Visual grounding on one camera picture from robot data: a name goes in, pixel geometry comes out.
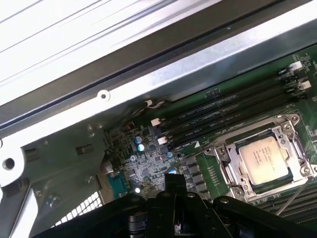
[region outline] white connector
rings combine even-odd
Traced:
[[[310,83],[308,80],[299,84],[300,90],[308,89],[308,88],[310,88],[311,86],[312,86],[312,85],[311,85],[311,83]]]
[[[153,120],[151,120],[151,124],[152,126],[156,126],[160,124],[160,119],[159,118],[155,118]]]
[[[167,143],[167,138],[165,136],[159,138],[158,143],[159,143],[159,145],[163,145],[163,144]]]
[[[300,61],[297,61],[295,63],[290,64],[288,66],[288,69],[289,69],[289,71],[293,72],[293,71],[300,69],[302,67],[303,67],[302,63]]]

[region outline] cpu socket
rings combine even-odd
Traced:
[[[251,202],[315,176],[294,128],[297,114],[278,115],[218,137],[213,143],[233,197]]]

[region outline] black ram slot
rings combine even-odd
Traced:
[[[272,210],[278,210],[280,207],[282,207],[284,205],[285,202],[287,202],[289,200],[289,198],[295,193],[292,192],[290,194],[288,194],[285,197],[282,198],[278,198],[278,199],[274,199],[271,201],[267,201],[264,204],[260,204],[257,207],[261,208],[263,210],[266,211],[272,211]],[[306,189],[304,189],[304,191],[302,191],[295,199],[294,201],[290,204],[290,206],[292,206],[292,204],[296,204],[298,202],[301,202],[302,200],[307,200],[313,197],[317,197],[317,187],[316,186],[311,186],[308,187]]]
[[[299,210],[297,213],[293,213],[292,215],[288,215],[288,216],[282,215],[281,217],[289,221],[298,223],[298,222],[301,222],[302,220],[305,220],[309,216],[312,216],[312,217],[317,216],[317,205],[309,206],[309,207],[306,207],[305,209]]]
[[[317,194],[316,193],[312,193],[312,194],[307,194],[307,195],[302,195],[301,197],[296,198],[296,200],[294,200],[285,210],[284,212],[290,211],[291,209],[297,209],[298,206],[302,206],[303,202],[308,202],[310,200],[316,200],[317,198]],[[276,213],[283,205],[285,204],[285,202],[283,203],[277,203],[276,205],[273,205],[271,207],[268,208],[264,208],[263,210],[266,210],[267,212],[271,212],[271,213]]]
[[[176,126],[173,129],[165,132],[164,135],[172,135],[173,137],[176,137],[178,134],[184,133],[188,131],[189,129],[193,129],[193,127],[197,128],[199,126],[208,125],[210,123],[215,122],[218,119],[227,117],[228,115],[231,115],[232,113],[236,113],[246,107],[255,105],[271,97],[285,94],[287,93],[287,90],[289,89],[274,88],[270,91],[261,92],[260,94],[257,94],[256,96],[247,97],[242,101],[230,103],[230,105],[227,105],[226,108],[222,108],[222,109],[217,108],[217,110],[212,110],[212,111],[206,110],[206,112],[204,112],[204,114],[201,117],[198,117],[195,120],[190,121],[186,124]]]
[[[270,102],[272,100],[278,100],[279,98],[289,99],[290,96],[277,93],[275,95],[270,94],[270,97],[266,97],[266,98],[259,97],[259,100],[256,100],[256,101],[255,100],[247,100],[246,105],[243,105],[242,108],[241,107],[234,107],[231,110],[226,109],[226,110],[224,110],[224,113],[219,114],[215,117],[212,117],[208,121],[204,121],[204,124],[194,125],[194,127],[188,128],[187,130],[181,131],[180,133],[174,133],[174,134],[171,133],[171,135],[168,136],[167,138],[172,139],[172,140],[177,140],[177,138],[184,138],[186,136],[190,136],[193,131],[195,131],[195,133],[198,133],[200,131],[214,129],[220,123],[224,124],[227,121],[231,121],[237,117],[241,117],[246,112],[258,111],[258,110],[260,110],[258,108],[258,105],[268,104],[268,102]]]
[[[257,206],[267,212],[275,214],[294,194],[268,201]],[[281,217],[299,224],[308,224],[317,218],[317,187],[312,185],[302,191],[294,201],[282,212]]]
[[[232,101],[241,100],[247,96],[255,95],[259,92],[265,91],[266,89],[274,88],[278,85],[282,86],[283,81],[274,78],[270,81],[270,83],[268,83],[267,81],[261,81],[255,85],[246,85],[242,88],[223,93],[219,96],[212,97],[204,101],[203,103],[197,104],[194,107],[187,108],[180,113],[161,119],[162,121],[164,121],[161,124],[161,127],[164,129],[171,128],[175,125],[178,125],[179,123],[189,121],[193,117],[198,117],[205,110],[224,107],[225,105],[232,103]]]
[[[192,131],[191,134],[184,134],[182,136],[178,136],[177,140],[175,138],[171,138],[170,146],[171,148],[177,148],[181,145],[192,142],[196,140],[197,138],[204,136],[206,134],[216,133],[218,131],[223,130],[226,127],[233,126],[246,119],[250,119],[254,116],[260,115],[267,111],[272,111],[284,105],[298,102],[301,98],[304,98],[304,96],[305,95],[302,95],[302,97],[299,97],[299,96],[289,97],[286,95],[276,96],[274,98],[268,99],[266,102],[257,104],[249,108],[245,108],[243,112],[241,112],[238,115],[233,115],[233,117],[230,118],[230,120],[227,122],[224,121],[223,123],[219,123],[219,124],[211,124],[211,125],[205,126],[203,129],[199,128],[196,131]]]
[[[303,201],[300,204],[293,205],[291,207],[287,207],[281,214],[282,217],[293,215],[294,213],[298,213],[299,211],[306,210],[311,207],[317,207],[317,201],[315,199],[309,201]]]

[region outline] motherboard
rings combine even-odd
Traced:
[[[105,131],[118,196],[147,197],[175,173],[209,201],[229,195],[276,213],[305,186],[280,215],[317,221],[317,46],[139,112]]]

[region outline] wire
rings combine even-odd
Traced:
[[[159,108],[163,103],[165,103],[165,101],[161,101],[154,106],[147,106],[147,108],[156,109]]]
[[[304,183],[294,194],[293,196],[277,211],[276,215],[279,216],[291,202],[307,187],[307,185],[313,180],[313,177],[308,177],[306,183]]]

